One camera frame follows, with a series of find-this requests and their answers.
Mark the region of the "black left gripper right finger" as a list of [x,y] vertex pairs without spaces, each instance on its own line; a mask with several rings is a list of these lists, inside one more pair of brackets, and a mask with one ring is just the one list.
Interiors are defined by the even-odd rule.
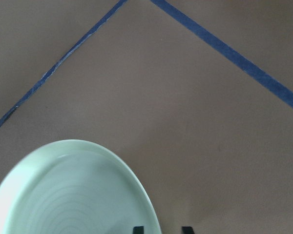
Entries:
[[193,234],[193,228],[191,226],[182,226],[181,233],[182,234]]

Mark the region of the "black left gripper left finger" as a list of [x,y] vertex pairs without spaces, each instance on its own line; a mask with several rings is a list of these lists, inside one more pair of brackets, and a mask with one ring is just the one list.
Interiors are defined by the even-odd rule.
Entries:
[[144,226],[135,226],[133,228],[133,234],[144,234]]

